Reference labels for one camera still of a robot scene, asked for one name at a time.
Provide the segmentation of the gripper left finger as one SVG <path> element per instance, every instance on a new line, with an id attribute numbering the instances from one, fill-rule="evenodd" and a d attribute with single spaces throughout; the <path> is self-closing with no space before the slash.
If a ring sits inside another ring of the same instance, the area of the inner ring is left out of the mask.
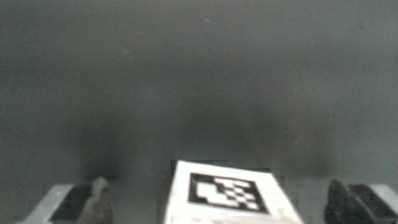
<path id="1" fill-rule="evenodd" d="M 113 224 L 108 180 L 56 184 L 19 224 Z"/>

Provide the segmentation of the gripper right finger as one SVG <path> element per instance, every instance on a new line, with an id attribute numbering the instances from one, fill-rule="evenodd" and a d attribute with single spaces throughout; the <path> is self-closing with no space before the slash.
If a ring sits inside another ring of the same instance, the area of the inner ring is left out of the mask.
<path id="1" fill-rule="evenodd" d="M 385 184 L 330 181 L 325 224 L 398 224 L 398 192 Z"/>

